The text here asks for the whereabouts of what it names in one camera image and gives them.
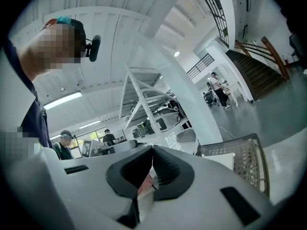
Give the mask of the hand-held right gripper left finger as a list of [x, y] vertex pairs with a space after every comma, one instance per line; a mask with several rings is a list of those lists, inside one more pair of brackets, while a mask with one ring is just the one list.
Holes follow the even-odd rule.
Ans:
[[60, 161], [54, 150], [16, 147], [9, 186], [30, 218], [44, 230], [154, 230], [151, 212], [140, 219], [138, 187], [113, 171], [151, 148]]

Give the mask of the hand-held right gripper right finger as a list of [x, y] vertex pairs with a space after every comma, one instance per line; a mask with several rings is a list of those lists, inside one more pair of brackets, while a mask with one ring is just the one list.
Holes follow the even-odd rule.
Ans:
[[175, 149], [164, 150], [188, 163], [194, 180], [180, 197], [154, 202], [143, 221], [143, 230], [241, 230], [245, 228], [232, 204], [234, 194], [224, 196], [224, 188], [239, 193], [261, 219], [273, 209], [266, 195], [245, 179], [215, 161]]

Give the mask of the white box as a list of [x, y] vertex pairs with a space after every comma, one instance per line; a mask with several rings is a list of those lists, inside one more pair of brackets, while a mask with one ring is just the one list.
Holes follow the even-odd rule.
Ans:
[[228, 153], [228, 154], [222, 154], [222, 155], [212, 155], [212, 156], [205, 156], [204, 154], [201, 155], [202, 158], [206, 158], [211, 161], [215, 161], [219, 164], [224, 165], [230, 170], [234, 170], [234, 158], [235, 158], [234, 153]]

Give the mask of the brown wicker table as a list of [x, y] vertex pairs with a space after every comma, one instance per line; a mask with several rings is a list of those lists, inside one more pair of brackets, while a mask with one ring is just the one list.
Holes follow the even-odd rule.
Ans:
[[264, 150], [257, 134], [252, 133], [230, 141], [202, 145], [197, 156], [213, 156], [234, 153], [234, 172], [270, 196], [270, 180]]

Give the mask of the ceiling tube light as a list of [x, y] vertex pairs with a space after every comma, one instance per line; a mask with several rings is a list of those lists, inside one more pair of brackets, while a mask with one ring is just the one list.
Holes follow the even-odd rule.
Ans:
[[93, 125], [99, 124], [100, 122], [101, 122], [100, 120], [97, 120], [97, 121], [91, 122], [91, 123], [89, 123], [89, 124], [86, 124], [86, 125], [80, 126], [80, 127], [78, 127], [78, 129], [84, 129], [84, 128], [86, 128], [86, 127], [90, 127], [90, 126], [93, 126]]
[[63, 103], [66, 103], [68, 101], [71, 101], [71, 100], [74, 100], [74, 99], [77, 99], [77, 98], [80, 98], [80, 97], [82, 97], [82, 93], [81, 92], [75, 92], [75, 93], [72, 93], [72, 94], [63, 96], [59, 99], [51, 101], [50, 103], [44, 105], [44, 108], [46, 110], [49, 110], [49, 109], [54, 108], [58, 105], [61, 105]]

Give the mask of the white robot shell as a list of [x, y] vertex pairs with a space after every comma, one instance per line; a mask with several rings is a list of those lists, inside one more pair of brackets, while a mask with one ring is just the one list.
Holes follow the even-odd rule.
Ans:
[[153, 113], [153, 116], [161, 132], [174, 128], [183, 119], [187, 118], [181, 105], [173, 100], [164, 104], [161, 110]]

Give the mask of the white metal shelf rack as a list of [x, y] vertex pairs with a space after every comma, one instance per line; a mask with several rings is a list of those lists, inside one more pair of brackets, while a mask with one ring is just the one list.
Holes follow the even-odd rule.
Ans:
[[161, 132], [153, 113], [161, 110], [170, 100], [178, 102], [177, 98], [172, 92], [162, 92], [156, 87], [162, 78], [158, 70], [128, 66], [126, 70], [119, 112], [123, 131], [134, 139], [146, 140], [167, 137], [191, 127], [188, 118], [185, 118], [174, 128]]

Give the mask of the dark wooden staircase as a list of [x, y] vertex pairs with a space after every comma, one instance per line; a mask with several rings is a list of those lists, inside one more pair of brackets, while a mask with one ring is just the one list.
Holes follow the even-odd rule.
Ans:
[[228, 50], [226, 55], [242, 75], [253, 101], [271, 93], [290, 76], [280, 55], [267, 39], [261, 39], [262, 46], [235, 41], [236, 50]]

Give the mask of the black balcony railing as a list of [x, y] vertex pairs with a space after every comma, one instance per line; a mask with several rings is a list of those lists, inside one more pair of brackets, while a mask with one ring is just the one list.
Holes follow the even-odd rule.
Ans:
[[220, 0], [204, 0], [218, 28], [219, 38], [229, 48], [228, 28]]

